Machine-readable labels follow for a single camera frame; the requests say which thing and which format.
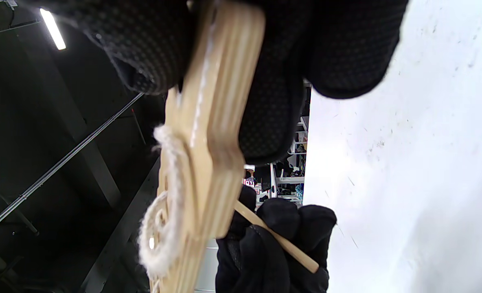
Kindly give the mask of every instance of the metal pipe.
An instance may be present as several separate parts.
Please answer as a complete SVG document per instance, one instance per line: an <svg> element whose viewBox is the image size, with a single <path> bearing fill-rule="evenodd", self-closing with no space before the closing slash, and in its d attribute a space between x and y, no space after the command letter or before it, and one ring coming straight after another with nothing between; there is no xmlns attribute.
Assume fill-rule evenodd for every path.
<svg viewBox="0 0 482 293"><path fill-rule="evenodd" d="M73 158L81 149L83 149L86 145L88 145L96 136L100 134L107 126L113 123L119 115L122 115L127 109L129 109L134 102L138 101L144 93L139 93L136 97L134 97L130 102L127 103L120 111L118 111L115 115L113 115L109 120L107 120L104 124L98 127L95 131L93 131L88 137L86 137L79 145L77 145L71 152L64 156L58 163L56 163L49 171L47 171L42 177L40 177L33 185L31 185L24 193L18 196L2 213L0 213L0 222L2 222L12 211L14 211L20 204L25 202L25 200L37 189L39 189L44 182L46 182L51 176L53 176L60 168L62 168L71 158Z"/></svg>
<svg viewBox="0 0 482 293"><path fill-rule="evenodd" d="M6 199L2 194L0 193L0 198L6 203L10 204L10 201ZM20 211L16 211L16 215L21 219L21 221L35 234L35 236L38 236L40 232L38 232L37 228L31 224L31 221L29 221Z"/></svg>
<svg viewBox="0 0 482 293"><path fill-rule="evenodd" d="M11 28L5 28L3 30L0 30L0 33L16 30L17 28L24 28L26 26L32 26L33 24L38 24L38 23L40 23L40 20L33 20L31 22L26 22L25 24L17 24L16 26L12 26Z"/></svg>
<svg viewBox="0 0 482 293"><path fill-rule="evenodd" d="M134 112L134 108L131 109L133 111L133 118L134 122L136 123L136 127L138 128L138 132L140 133L140 137L142 138L142 141L144 142L144 145L147 145L145 142L145 138L142 133L142 128L140 127L140 124L138 123L138 118L136 117L136 113Z"/></svg>

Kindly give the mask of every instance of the dotted grip texture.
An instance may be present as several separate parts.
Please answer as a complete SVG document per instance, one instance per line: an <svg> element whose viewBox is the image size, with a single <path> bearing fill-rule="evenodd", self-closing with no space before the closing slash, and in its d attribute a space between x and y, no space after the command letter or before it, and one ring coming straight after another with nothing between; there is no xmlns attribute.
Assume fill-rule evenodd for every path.
<svg viewBox="0 0 482 293"><path fill-rule="evenodd" d="M354 98L386 74L407 0L245 0L267 26L239 132L247 164L286 156L308 79L328 98ZM25 0L83 31L122 82L147 95L182 84L194 47L194 0Z"/></svg>

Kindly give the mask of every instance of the dark ceiling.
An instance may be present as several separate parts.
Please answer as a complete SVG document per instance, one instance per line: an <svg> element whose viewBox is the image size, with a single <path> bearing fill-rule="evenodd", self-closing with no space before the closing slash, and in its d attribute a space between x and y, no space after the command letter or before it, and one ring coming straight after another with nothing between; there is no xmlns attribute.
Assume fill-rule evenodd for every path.
<svg viewBox="0 0 482 293"><path fill-rule="evenodd" d="M136 95L81 32L59 24L57 50L42 22L8 30L40 15L16 7L11 19L0 2L0 212ZM0 224L0 292L148 289L134 239L157 187L163 109L143 96Z"/></svg>

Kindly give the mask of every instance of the knot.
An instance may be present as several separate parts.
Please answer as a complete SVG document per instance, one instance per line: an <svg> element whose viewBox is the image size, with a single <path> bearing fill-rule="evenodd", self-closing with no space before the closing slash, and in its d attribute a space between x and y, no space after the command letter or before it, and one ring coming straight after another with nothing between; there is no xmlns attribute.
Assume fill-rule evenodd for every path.
<svg viewBox="0 0 482 293"><path fill-rule="evenodd" d="M159 287L159 278L167 275L181 251L185 192L181 160L187 155L181 141L168 126L155 128L154 138L163 149L168 189L158 195L145 212L138 236L138 250L140 264ZM170 202L169 219L164 211L165 200Z"/></svg>

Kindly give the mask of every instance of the dust specks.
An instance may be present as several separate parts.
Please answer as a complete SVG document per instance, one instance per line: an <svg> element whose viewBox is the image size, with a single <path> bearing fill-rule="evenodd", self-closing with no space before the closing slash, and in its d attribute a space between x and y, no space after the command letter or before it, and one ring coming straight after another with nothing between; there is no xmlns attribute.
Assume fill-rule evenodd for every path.
<svg viewBox="0 0 482 293"><path fill-rule="evenodd" d="M359 246L358 246L357 243L355 242L355 239L353 239L353 237L351 237L351 239L353 240L353 244L355 244L355 247L356 247L356 248L359 248Z"/></svg>
<svg viewBox="0 0 482 293"><path fill-rule="evenodd" d="M473 68L474 64L476 63L476 57L478 55L478 51L474 52L474 55L472 57L472 60L467 64L467 67Z"/></svg>

